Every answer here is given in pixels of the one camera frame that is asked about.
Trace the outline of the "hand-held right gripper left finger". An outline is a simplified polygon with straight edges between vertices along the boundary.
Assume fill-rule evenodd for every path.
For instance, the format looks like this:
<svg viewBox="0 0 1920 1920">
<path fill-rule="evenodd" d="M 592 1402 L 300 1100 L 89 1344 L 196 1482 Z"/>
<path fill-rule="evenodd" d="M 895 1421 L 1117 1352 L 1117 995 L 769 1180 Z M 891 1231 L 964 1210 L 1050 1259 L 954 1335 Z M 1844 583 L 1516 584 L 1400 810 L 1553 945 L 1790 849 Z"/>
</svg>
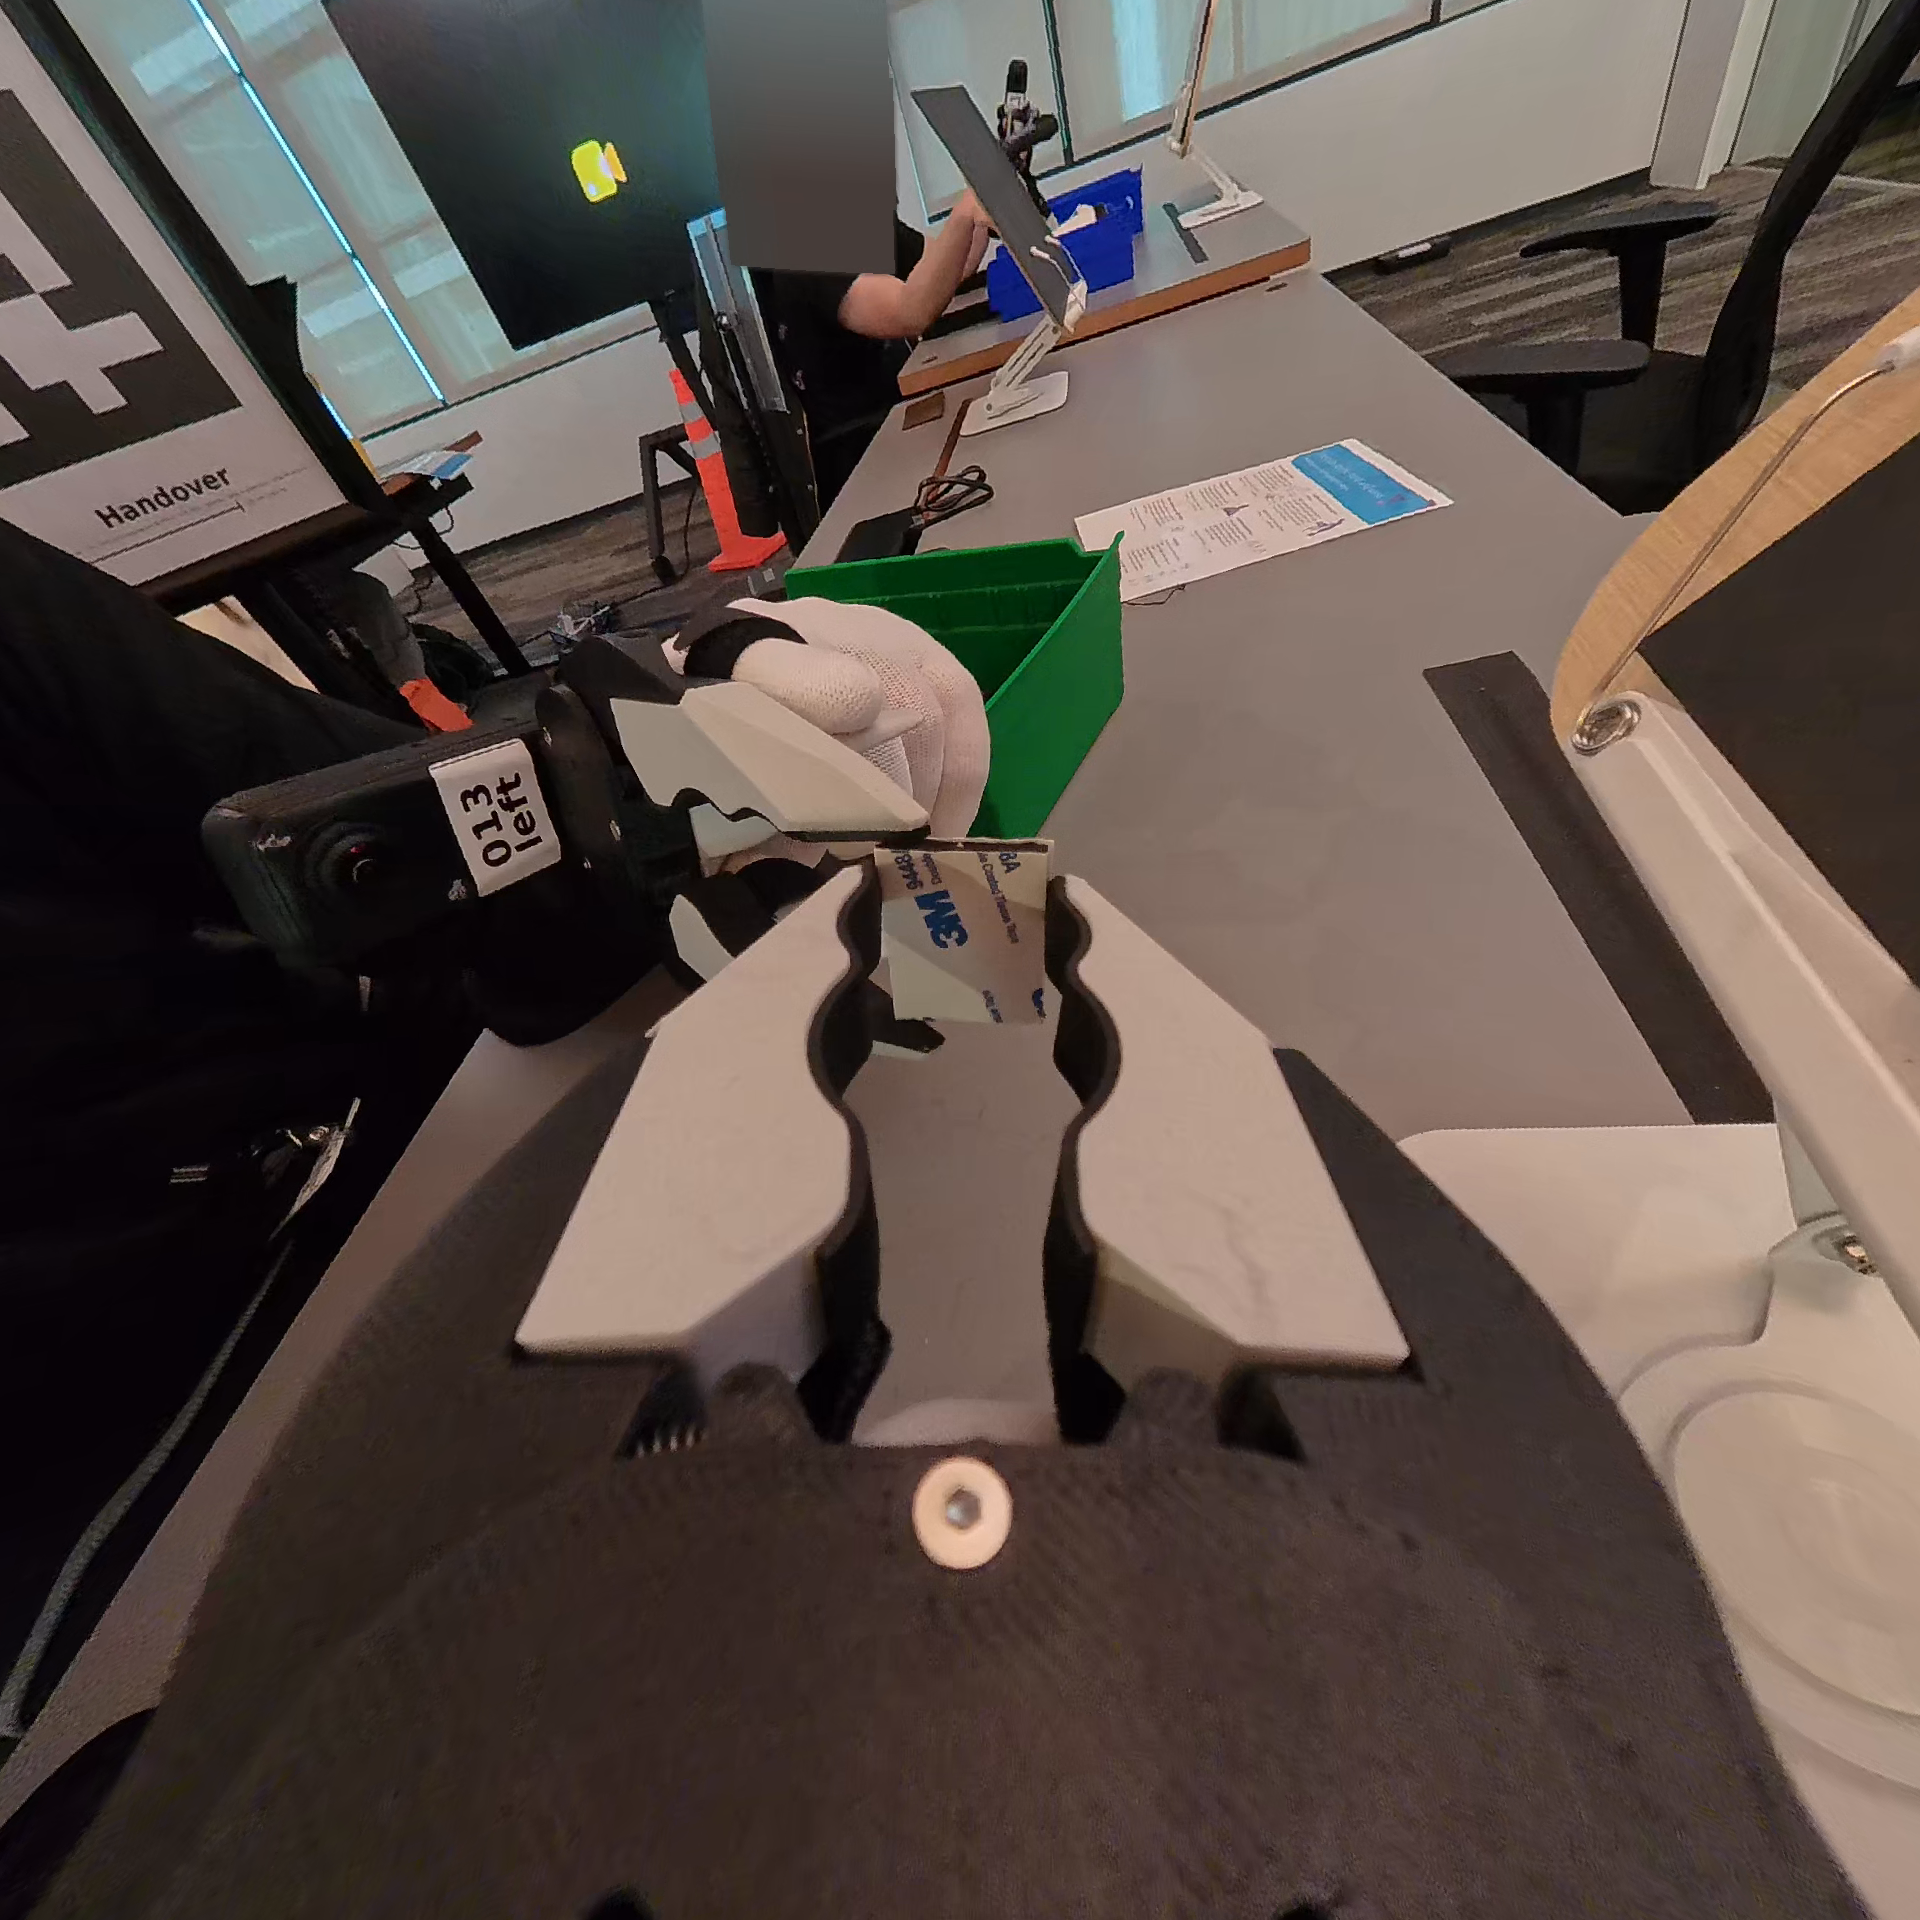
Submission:
<svg viewBox="0 0 1920 1920">
<path fill-rule="evenodd" d="M 892 1338 L 866 1133 L 881 960 L 870 863 L 843 869 L 654 1031 L 515 1326 L 522 1355 L 657 1357 L 699 1389 L 782 1373 L 852 1435 Z"/>
</svg>

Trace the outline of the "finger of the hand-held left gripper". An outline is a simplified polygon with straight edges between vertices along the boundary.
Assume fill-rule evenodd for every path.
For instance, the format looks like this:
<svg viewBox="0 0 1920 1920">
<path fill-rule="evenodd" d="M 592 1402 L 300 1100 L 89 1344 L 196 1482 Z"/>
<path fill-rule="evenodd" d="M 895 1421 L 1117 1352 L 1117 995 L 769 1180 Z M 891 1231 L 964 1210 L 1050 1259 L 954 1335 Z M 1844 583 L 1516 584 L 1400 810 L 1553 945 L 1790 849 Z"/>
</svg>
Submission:
<svg viewBox="0 0 1920 1920">
<path fill-rule="evenodd" d="M 614 700 L 614 730 L 647 800 L 800 843 L 892 843 L 930 829 L 922 803 L 866 758 L 751 684 L 675 702 Z"/>
<path fill-rule="evenodd" d="M 794 835 L 753 812 L 729 818 L 714 805 L 693 805 L 688 810 L 688 824 L 701 869 L 747 869 L 769 859 L 819 869 L 831 856 L 870 852 L 875 835 L 854 834 L 852 829 L 881 829 L 881 814 L 868 810 L 856 818 L 833 822 L 833 831 L 817 826 Z"/>
</svg>

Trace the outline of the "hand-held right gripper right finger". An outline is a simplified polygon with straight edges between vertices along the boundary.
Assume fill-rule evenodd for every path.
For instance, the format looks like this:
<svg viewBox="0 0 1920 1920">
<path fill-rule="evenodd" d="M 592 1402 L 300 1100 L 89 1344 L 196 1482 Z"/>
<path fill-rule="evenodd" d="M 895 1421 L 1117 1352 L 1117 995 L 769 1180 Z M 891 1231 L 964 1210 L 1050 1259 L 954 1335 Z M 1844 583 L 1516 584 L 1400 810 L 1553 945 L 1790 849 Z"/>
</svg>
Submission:
<svg viewBox="0 0 1920 1920">
<path fill-rule="evenodd" d="M 1230 1404 L 1270 1371 L 1388 1376 L 1412 1346 L 1278 1049 L 1080 876 L 1048 883 L 1052 1064 L 1078 1108 L 1043 1231 L 1062 1435 L 1154 1374 Z"/>
</svg>

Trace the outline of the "small card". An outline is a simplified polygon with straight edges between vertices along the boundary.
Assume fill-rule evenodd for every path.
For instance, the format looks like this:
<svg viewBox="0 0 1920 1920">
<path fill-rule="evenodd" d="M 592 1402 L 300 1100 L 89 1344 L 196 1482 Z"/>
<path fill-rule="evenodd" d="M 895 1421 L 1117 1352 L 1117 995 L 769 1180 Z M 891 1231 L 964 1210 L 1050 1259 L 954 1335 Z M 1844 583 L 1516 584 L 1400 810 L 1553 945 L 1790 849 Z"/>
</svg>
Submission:
<svg viewBox="0 0 1920 1920">
<path fill-rule="evenodd" d="M 878 849 L 881 966 L 899 1020 L 1039 1027 L 1052 840 Z"/>
</svg>

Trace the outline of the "person's left hand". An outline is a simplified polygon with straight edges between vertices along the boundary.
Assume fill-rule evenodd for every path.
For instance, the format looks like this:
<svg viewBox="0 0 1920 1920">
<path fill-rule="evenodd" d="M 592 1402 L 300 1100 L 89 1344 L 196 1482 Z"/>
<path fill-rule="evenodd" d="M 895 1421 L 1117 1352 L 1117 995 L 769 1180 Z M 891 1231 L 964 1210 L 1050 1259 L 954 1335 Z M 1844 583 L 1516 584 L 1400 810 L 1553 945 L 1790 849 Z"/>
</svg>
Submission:
<svg viewBox="0 0 1920 1920">
<path fill-rule="evenodd" d="M 870 605 L 741 598 L 663 646 L 695 679 L 751 684 L 924 805 L 937 840 L 972 834 L 991 730 L 972 674 L 924 628 Z"/>
</svg>

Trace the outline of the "orange traffic cone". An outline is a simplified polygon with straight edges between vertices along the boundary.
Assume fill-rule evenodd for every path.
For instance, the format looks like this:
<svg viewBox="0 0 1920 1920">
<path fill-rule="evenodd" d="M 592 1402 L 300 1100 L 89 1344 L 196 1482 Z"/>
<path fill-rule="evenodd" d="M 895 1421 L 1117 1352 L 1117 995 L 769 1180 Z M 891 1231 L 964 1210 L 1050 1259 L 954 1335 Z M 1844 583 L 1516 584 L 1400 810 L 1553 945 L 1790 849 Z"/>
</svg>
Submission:
<svg viewBox="0 0 1920 1920">
<path fill-rule="evenodd" d="M 683 371 L 671 372 L 671 388 L 685 423 L 685 448 L 693 457 L 720 541 L 720 551 L 708 560 L 708 571 L 744 574 L 775 562 L 787 551 L 788 541 L 782 533 L 759 536 L 743 530 L 724 461 L 724 443 Z"/>
</svg>

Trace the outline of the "green plastic bin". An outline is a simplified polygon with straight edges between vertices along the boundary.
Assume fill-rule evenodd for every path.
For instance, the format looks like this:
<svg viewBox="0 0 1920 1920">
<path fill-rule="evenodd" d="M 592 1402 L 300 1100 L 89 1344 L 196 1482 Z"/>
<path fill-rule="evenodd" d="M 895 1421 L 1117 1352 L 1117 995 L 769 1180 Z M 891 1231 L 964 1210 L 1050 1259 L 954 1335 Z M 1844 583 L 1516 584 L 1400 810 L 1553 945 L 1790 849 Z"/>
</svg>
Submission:
<svg viewBox="0 0 1920 1920">
<path fill-rule="evenodd" d="M 794 567 L 790 602 L 868 605 L 972 674 L 991 772 L 972 834 L 1035 837 L 1124 700 L 1120 550 L 1046 538 Z"/>
</svg>

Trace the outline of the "black easel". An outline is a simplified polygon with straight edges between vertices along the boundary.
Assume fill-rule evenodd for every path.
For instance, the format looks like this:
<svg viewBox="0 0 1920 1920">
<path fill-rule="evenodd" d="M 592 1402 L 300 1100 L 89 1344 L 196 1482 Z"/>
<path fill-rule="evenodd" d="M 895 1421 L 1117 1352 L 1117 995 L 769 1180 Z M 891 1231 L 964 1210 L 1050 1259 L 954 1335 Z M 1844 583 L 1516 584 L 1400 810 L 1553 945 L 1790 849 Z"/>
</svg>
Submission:
<svg viewBox="0 0 1920 1920">
<path fill-rule="evenodd" d="M 467 495 L 471 483 L 459 476 L 407 469 L 382 475 L 373 468 L 360 441 L 332 416 L 326 396 L 301 361 L 296 284 L 288 277 L 273 277 L 249 285 L 248 294 L 242 334 L 249 352 L 267 372 L 275 393 L 288 402 L 290 414 L 301 418 L 301 427 L 318 434 L 317 443 L 323 448 L 323 459 L 345 491 L 358 501 L 364 514 L 387 519 L 400 538 L 413 538 L 421 546 L 432 574 L 467 617 L 480 646 L 498 661 L 501 674 L 529 675 L 533 662 L 510 635 L 466 562 L 451 551 L 436 523 L 443 508 L 451 508 Z"/>
</svg>

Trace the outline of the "white tablet stand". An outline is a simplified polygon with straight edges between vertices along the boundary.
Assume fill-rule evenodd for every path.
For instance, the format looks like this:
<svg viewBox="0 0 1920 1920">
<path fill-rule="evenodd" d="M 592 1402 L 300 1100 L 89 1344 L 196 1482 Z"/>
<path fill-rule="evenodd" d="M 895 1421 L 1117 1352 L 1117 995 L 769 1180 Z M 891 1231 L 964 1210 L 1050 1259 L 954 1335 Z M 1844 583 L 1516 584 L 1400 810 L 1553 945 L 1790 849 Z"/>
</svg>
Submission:
<svg viewBox="0 0 1920 1920">
<path fill-rule="evenodd" d="M 990 388 L 967 401 L 960 418 L 960 437 L 980 437 L 1019 424 L 1039 419 L 1066 406 L 1070 375 L 1066 371 L 1039 372 L 1043 360 L 1070 337 L 1088 309 L 1088 284 L 1077 280 L 1066 294 L 1058 313 L 1048 311 L 1019 349 L 1002 363 Z"/>
</svg>

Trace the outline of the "white mat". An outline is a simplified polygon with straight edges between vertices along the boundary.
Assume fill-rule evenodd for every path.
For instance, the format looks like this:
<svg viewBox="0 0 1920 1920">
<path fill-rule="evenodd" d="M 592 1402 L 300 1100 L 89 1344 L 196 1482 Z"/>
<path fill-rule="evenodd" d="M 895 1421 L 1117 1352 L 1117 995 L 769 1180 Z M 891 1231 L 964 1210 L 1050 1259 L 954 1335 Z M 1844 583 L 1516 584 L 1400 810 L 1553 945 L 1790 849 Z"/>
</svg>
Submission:
<svg viewBox="0 0 1920 1920">
<path fill-rule="evenodd" d="M 1773 1118 L 1403 1147 L 1617 1402 L 1865 1904 L 1916 1916 L 1916 982 L 1669 700 L 1571 760 Z"/>
</svg>

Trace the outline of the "person's black clothing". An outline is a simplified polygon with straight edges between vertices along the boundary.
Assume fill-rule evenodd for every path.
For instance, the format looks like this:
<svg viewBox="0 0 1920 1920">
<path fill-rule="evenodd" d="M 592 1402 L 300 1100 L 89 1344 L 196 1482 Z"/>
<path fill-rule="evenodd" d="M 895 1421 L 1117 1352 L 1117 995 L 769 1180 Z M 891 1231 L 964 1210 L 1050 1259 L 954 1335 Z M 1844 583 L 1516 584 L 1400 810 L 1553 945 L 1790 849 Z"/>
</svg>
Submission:
<svg viewBox="0 0 1920 1920">
<path fill-rule="evenodd" d="M 407 1145 L 368 1088 L 4 1267 L 3 1739 L 27 1739 Z"/>
</svg>

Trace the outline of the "black and white poster sign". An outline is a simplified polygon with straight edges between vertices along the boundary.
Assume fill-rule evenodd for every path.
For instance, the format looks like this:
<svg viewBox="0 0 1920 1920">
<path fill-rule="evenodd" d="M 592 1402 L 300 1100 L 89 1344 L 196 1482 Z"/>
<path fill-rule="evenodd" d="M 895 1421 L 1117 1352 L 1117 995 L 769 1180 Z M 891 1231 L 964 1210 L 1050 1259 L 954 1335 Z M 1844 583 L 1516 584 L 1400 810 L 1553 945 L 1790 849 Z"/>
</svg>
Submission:
<svg viewBox="0 0 1920 1920">
<path fill-rule="evenodd" d="M 150 586 L 347 507 L 317 430 L 4 20 L 4 519 Z"/>
</svg>

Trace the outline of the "printed paper sheet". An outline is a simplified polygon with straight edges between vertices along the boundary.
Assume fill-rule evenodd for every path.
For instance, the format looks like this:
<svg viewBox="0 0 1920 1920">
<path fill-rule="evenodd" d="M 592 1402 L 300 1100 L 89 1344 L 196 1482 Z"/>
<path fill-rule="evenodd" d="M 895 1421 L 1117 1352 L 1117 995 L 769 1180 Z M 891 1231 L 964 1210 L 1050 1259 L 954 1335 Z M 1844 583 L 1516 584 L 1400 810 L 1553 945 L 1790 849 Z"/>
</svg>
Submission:
<svg viewBox="0 0 1920 1920">
<path fill-rule="evenodd" d="M 1078 515 L 1085 551 L 1120 554 L 1124 605 L 1453 507 L 1378 448 L 1340 439 Z"/>
</svg>

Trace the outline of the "blue plastic bin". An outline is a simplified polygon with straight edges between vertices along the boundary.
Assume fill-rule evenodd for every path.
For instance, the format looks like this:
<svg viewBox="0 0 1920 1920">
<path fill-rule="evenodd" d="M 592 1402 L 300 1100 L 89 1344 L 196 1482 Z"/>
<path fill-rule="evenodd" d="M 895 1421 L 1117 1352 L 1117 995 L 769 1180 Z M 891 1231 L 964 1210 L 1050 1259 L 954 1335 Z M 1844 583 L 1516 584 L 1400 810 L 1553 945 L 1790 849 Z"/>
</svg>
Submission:
<svg viewBox="0 0 1920 1920">
<path fill-rule="evenodd" d="M 1128 167 L 1048 200 L 1077 275 L 1092 294 L 1135 277 L 1135 246 L 1146 228 L 1143 168 Z M 1013 322 L 1037 316 L 1041 301 L 1027 284 L 1006 243 L 987 256 L 986 292 L 995 316 Z"/>
</svg>

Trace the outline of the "dark tablet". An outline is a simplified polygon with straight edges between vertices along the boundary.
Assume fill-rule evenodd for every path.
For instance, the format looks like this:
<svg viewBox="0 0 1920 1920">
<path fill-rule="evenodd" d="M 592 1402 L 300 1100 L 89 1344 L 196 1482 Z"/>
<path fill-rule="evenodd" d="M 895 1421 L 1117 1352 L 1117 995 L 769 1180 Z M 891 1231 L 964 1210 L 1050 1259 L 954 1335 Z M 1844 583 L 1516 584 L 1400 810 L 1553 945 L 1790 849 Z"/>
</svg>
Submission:
<svg viewBox="0 0 1920 1920">
<path fill-rule="evenodd" d="M 917 89 L 911 99 L 990 212 L 1002 250 L 1015 257 L 1048 318 L 1071 331 L 1085 311 L 1088 285 L 967 89 Z"/>
</svg>

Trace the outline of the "wooden-edged grey desk riser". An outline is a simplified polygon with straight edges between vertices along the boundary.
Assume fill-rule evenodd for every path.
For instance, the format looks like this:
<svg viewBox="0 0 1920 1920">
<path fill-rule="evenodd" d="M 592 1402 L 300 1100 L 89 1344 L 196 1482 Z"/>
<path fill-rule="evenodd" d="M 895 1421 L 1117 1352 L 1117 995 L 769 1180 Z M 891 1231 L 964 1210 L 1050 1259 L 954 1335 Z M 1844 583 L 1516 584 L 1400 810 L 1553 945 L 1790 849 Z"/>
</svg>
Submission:
<svg viewBox="0 0 1920 1920">
<path fill-rule="evenodd" d="M 1308 231 L 1270 206 L 1263 203 L 1197 230 L 1181 228 L 1164 206 L 1154 206 L 1136 243 L 1133 280 L 1092 292 L 1088 311 L 1063 337 L 1063 346 L 1181 313 L 1311 261 Z M 922 343 L 899 375 L 899 392 L 919 398 L 997 375 L 1039 324 L 1039 316 L 1009 322 L 987 318 Z"/>
</svg>

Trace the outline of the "large black screen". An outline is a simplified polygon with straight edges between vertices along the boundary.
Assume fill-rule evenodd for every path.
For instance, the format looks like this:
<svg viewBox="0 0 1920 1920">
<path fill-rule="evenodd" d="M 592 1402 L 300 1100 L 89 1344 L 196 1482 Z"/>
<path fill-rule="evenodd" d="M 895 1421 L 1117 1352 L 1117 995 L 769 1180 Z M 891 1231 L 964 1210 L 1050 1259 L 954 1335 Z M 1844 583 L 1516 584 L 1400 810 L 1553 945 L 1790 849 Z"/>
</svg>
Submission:
<svg viewBox="0 0 1920 1920">
<path fill-rule="evenodd" d="M 698 277 L 721 189 L 699 3 L 327 3 L 514 349 Z"/>
</svg>

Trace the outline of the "thin metal rod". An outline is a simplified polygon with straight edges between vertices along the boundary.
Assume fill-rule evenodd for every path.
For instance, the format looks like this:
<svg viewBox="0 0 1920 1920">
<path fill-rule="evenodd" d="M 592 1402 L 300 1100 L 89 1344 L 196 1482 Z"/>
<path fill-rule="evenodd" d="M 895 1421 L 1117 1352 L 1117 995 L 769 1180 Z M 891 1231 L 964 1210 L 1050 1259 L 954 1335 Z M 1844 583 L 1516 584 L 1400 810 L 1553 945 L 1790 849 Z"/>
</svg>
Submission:
<svg viewBox="0 0 1920 1920">
<path fill-rule="evenodd" d="M 1559 747 L 1594 707 L 1657 689 L 1635 661 L 1647 637 L 1913 441 L 1916 330 L 1907 294 L 1633 536 L 1554 665 Z"/>
</svg>

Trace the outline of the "black office chair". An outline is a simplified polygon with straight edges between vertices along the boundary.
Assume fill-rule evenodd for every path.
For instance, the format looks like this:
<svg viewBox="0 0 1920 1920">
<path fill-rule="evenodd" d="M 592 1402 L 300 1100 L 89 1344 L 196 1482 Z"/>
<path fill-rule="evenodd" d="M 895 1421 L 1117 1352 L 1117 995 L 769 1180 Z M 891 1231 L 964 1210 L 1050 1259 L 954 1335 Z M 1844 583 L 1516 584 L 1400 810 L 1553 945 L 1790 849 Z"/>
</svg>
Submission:
<svg viewBox="0 0 1920 1920">
<path fill-rule="evenodd" d="M 1789 251 L 1916 51 L 1918 6 L 1895 3 L 1778 172 L 1707 351 L 1661 349 L 1657 324 L 1669 246 L 1707 231 L 1721 212 L 1707 201 L 1662 200 L 1576 221 L 1523 251 L 1527 260 L 1614 257 L 1615 337 L 1477 343 L 1432 363 L 1620 514 L 1671 504 L 1761 418 Z"/>
</svg>

